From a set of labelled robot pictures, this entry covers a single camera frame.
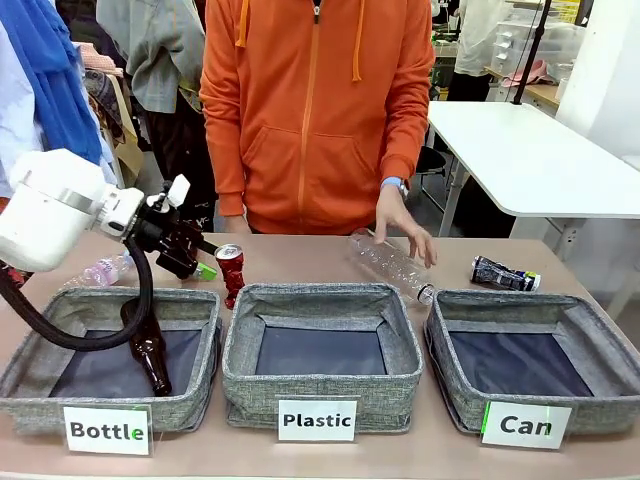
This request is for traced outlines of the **person's left hand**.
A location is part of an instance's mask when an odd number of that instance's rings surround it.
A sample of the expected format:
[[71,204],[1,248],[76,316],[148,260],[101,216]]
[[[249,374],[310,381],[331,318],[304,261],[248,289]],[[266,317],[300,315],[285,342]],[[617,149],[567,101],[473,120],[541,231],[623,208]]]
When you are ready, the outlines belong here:
[[437,252],[432,236],[411,216],[399,188],[393,185],[384,185],[380,190],[376,205],[374,239],[377,244],[386,241],[389,226],[396,227],[407,235],[411,258],[418,255],[427,269],[436,265]]

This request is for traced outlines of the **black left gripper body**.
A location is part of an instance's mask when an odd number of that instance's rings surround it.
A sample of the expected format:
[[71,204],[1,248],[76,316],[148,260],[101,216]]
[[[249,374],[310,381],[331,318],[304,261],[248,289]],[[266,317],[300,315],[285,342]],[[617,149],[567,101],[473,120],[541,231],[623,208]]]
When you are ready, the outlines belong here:
[[161,212],[144,201],[137,211],[133,237],[144,252],[157,252],[156,264],[177,278],[187,279],[196,272],[197,250],[204,237],[176,208]]

